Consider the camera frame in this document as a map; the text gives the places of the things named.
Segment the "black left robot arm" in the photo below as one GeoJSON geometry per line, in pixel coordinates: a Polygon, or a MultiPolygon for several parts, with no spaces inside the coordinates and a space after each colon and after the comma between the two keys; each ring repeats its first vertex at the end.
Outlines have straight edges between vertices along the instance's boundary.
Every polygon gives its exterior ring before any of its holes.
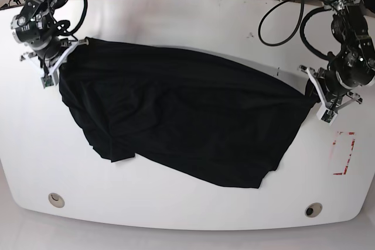
{"type": "Polygon", "coordinates": [[[300,13],[292,34],[299,33],[304,46],[315,56],[326,61],[326,69],[314,71],[302,67],[309,76],[311,93],[303,96],[293,88],[285,86],[283,93],[271,95],[266,101],[284,110],[308,112],[316,102],[321,102],[321,110],[329,116],[342,108],[363,102],[360,95],[353,93],[359,86],[374,82],[374,45],[368,34],[368,25],[362,11],[362,0],[320,0],[323,6],[304,12],[305,0],[300,0],[300,13]],[[311,17],[332,10],[331,31],[340,43],[340,52],[323,54],[315,49],[305,36],[305,27],[311,17]]]}

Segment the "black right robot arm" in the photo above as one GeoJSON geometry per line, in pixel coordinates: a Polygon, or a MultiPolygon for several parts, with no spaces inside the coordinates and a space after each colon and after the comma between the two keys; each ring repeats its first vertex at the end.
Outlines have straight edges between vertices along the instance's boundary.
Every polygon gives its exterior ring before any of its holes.
{"type": "Polygon", "coordinates": [[[78,24],[69,30],[69,20],[56,20],[55,10],[68,0],[26,0],[21,12],[13,17],[11,29],[15,40],[32,51],[22,59],[39,60],[39,73],[45,87],[58,83],[57,71],[68,55],[86,40],[77,40],[74,34],[82,26],[87,15],[88,0],[83,0],[83,11],[78,24]]]}

